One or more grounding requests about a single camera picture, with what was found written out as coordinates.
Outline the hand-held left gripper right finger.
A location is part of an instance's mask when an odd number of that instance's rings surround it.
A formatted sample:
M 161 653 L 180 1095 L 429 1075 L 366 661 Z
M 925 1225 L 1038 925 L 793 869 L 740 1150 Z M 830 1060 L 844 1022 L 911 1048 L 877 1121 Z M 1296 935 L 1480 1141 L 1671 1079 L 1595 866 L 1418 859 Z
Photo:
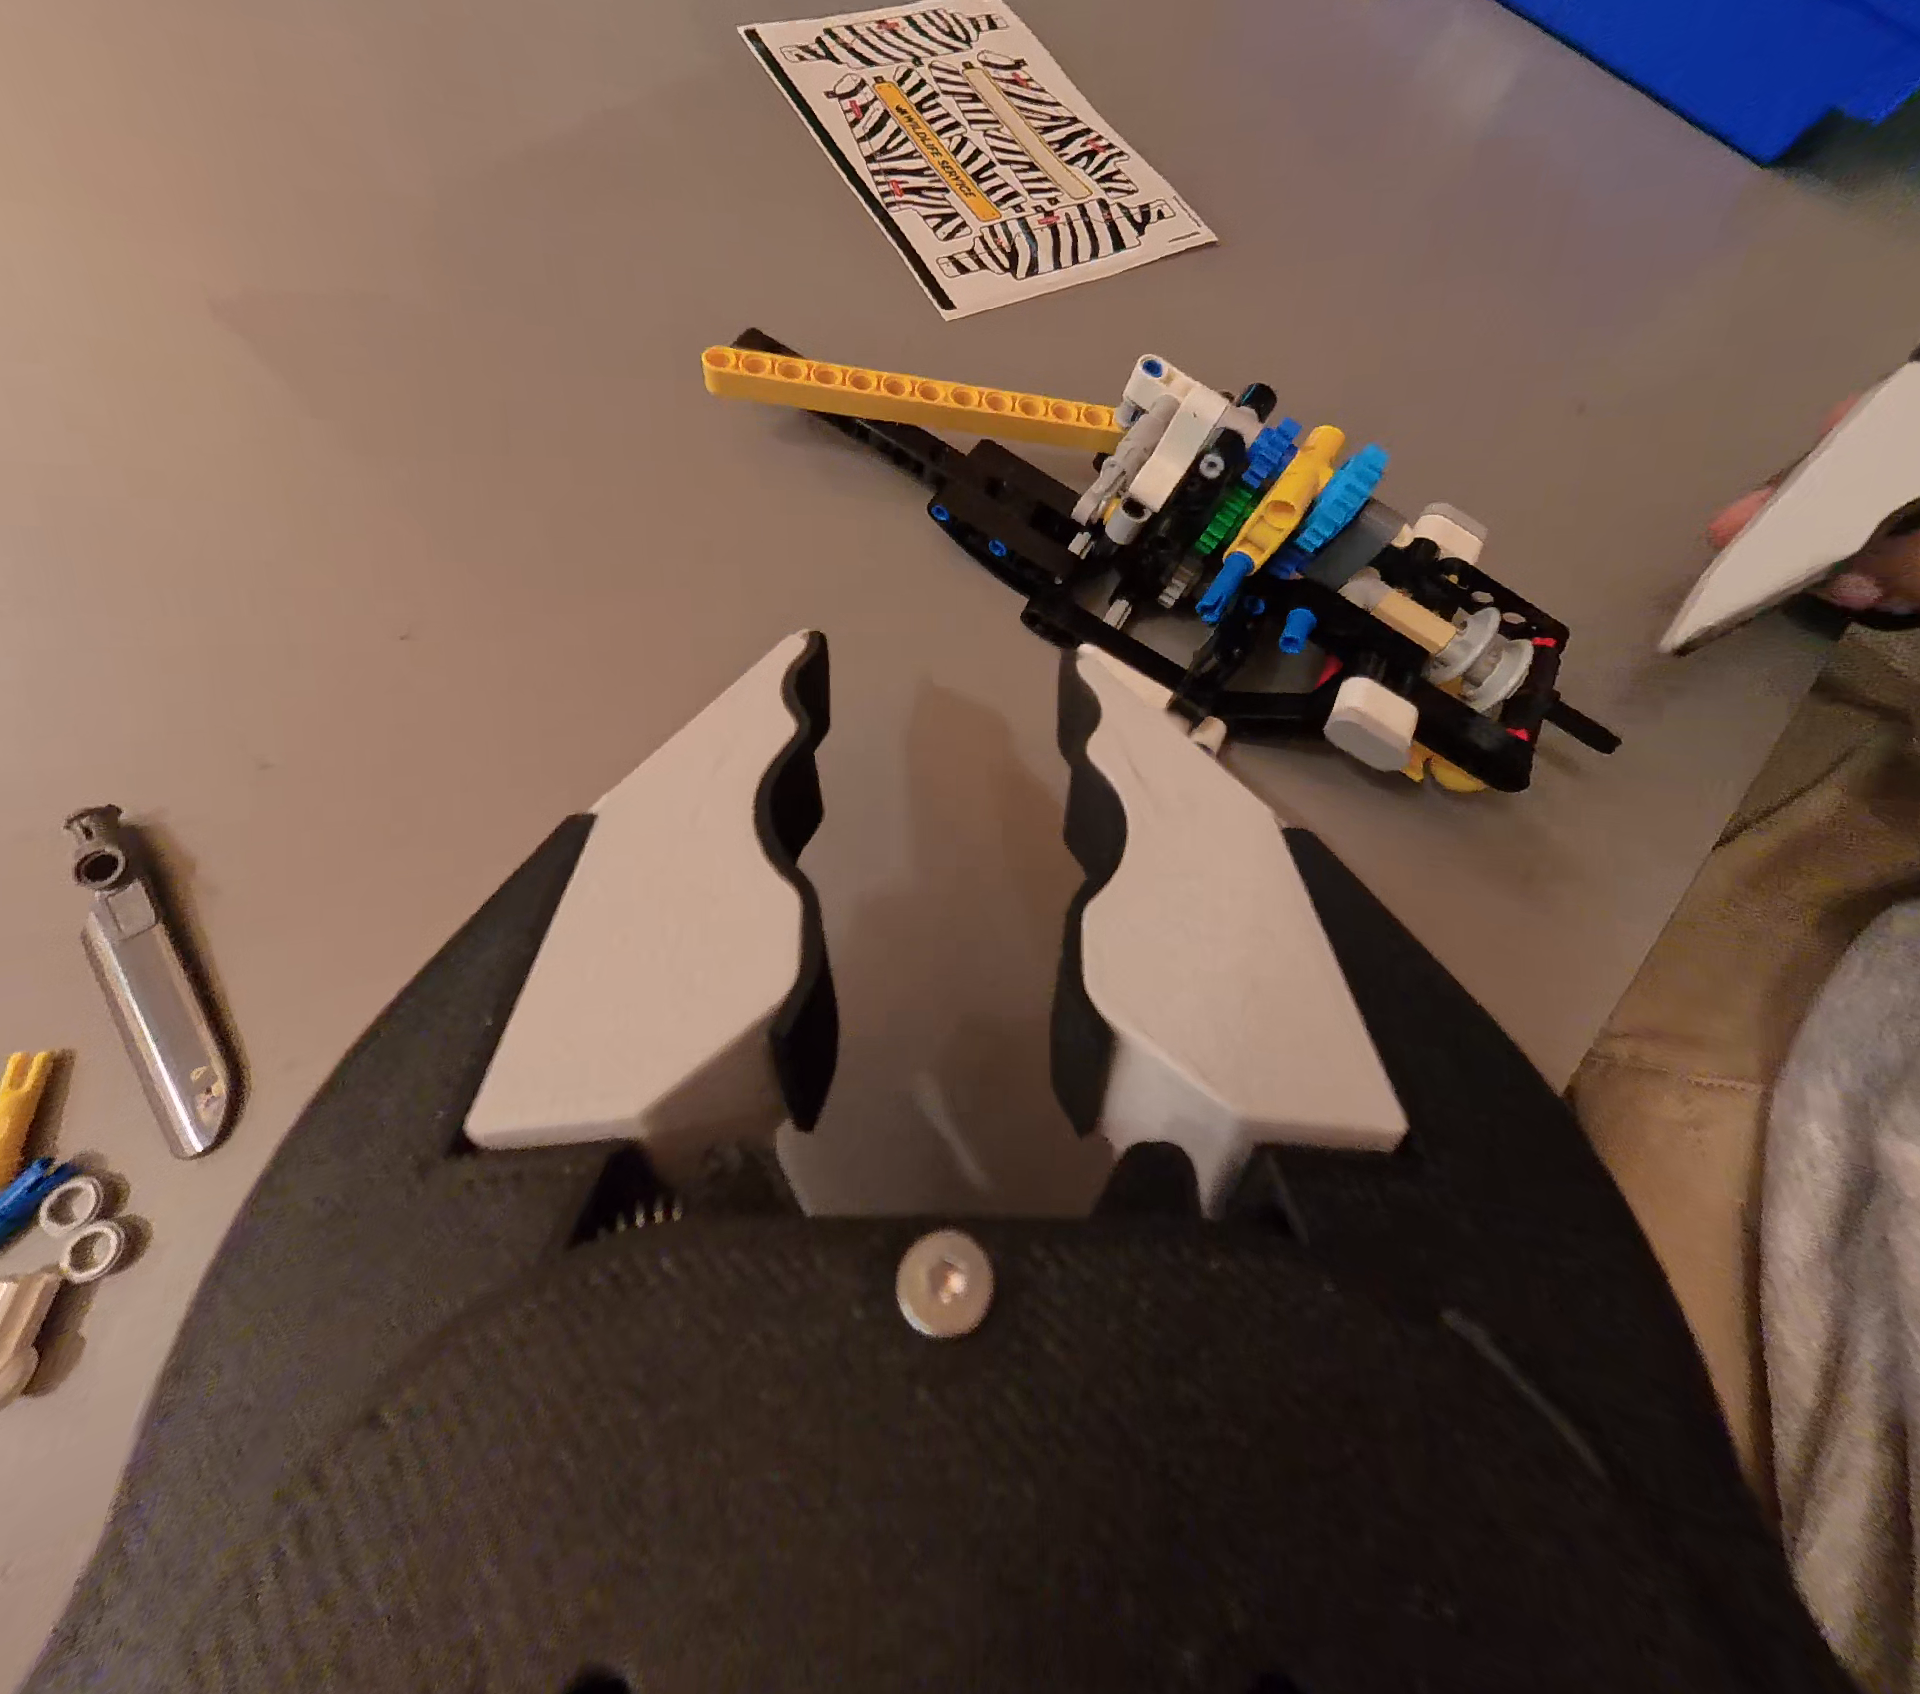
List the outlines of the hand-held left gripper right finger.
M 1218 1216 L 1263 1149 L 1393 1155 L 1408 1114 L 1291 828 L 1108 654 L 1061 663 L 1080 870 L 1051 1015 L 1071 1129 L 1170 1146 Z

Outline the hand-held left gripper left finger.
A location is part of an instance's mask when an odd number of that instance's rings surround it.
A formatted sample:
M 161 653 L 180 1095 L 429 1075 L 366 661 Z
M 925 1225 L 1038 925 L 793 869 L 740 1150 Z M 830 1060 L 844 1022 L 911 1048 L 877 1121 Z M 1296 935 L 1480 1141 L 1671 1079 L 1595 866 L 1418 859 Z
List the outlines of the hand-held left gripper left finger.
M 620 1141 L 687 1179 L 815 1130 L 840 1015 L 803 857 L 830 725 L 829 640 L 795 633 L 592 807 L 469 1106 L 475 1149 Z

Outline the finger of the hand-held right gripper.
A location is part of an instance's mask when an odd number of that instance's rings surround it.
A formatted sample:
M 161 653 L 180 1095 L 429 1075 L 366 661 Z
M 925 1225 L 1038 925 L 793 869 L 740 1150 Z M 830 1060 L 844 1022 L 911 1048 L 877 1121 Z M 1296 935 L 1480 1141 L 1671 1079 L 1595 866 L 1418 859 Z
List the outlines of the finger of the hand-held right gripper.
M 1864 563 L 1916 549 L 1916 524 L 1919 362 L 1909 361 L 1766 484 L 1695 580 L 1658 650 L 1689 656 L 1789 607 L 1821 602 Z

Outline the partly built lego vehicle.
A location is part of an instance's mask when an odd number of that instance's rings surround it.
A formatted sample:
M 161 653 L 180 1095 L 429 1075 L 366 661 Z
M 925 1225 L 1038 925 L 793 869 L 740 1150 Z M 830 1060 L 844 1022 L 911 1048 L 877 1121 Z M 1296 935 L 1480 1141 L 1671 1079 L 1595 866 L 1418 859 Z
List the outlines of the partly built lego vehicle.
M 1391 454 L 1140 356 L 1116 406 L 825 362 L 759 329 L 701 358 L 724 402 L 796 411 L 925 491 L 932 524 L 1197 733 L 1329 747 L 1457 795 L 1524 793 L 1550 731 L 1621 735 L 1569 701 L 1573 633 L 1483 566 L 1449 504 L 1383 498 Z

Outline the metallic lego panel piece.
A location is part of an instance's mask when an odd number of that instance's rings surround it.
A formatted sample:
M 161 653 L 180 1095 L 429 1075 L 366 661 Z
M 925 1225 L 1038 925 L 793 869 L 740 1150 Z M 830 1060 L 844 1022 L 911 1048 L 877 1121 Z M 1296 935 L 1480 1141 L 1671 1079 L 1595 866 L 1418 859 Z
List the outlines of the metallic lego panel piece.
M 114 805 L 65 823 L 86 897 L 86 963 L 169 1150 L 212 1155 L 229 1136 L 238 1080 L 176 907 L 145 835 Z

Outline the pile of small lego parts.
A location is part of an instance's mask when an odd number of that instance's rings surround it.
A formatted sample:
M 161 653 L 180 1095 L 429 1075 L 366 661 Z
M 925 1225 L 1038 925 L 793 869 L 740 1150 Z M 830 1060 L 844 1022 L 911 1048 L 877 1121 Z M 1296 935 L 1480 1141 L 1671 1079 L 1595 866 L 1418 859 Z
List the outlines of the pile of small lego parts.
M 3 1076 L 3 1248 L 31 1234 L 54 1247 L 48 1267 L 3 1276 L 3 1406 L 24 1399 L 41 1334 L 62 1293 L 90 1289 L 130 1255 L 129 1226 L 110 1212 L 103 1179 L 57 1156 L 32 1156 L 31 1135 L 54 1079 L 57 1052 L 14 1052 Z

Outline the person's right hand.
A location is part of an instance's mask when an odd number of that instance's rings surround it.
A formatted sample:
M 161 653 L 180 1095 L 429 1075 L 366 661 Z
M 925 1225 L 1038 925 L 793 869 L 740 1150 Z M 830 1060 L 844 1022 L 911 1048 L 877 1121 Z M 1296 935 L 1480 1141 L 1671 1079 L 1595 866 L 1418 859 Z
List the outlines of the person's right hand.
M 1726 549 L 1755 523 L 1773 494 L 1773 486 L 1760 486 L 1722 507 L 1707 529 L 1708 547 Z M 1811 588 L 1811 595 L 1852 614 L 1916 614 L 1919 530 L 1887 534 Z

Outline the tan pants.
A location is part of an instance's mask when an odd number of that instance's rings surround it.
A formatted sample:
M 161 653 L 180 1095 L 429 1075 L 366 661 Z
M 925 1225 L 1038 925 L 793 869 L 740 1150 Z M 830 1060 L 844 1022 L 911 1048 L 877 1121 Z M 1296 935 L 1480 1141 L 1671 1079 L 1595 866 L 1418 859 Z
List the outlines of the tan pants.
M 1852 633 L 1567 1086 L 1668 1278 L 1765 1502 L 1769 1106 L 1846 951 L 1916 895 L 1916 635 Z

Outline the zebra striped sticker sheet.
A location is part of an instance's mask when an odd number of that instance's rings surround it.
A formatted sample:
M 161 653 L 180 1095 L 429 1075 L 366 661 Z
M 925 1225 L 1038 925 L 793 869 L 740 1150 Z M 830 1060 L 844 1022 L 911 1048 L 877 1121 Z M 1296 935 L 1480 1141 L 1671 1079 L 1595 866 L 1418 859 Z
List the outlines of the zebra striped sticker sheet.
M 1006 0 L 738 37 L 946 323 L 1218 241 Z

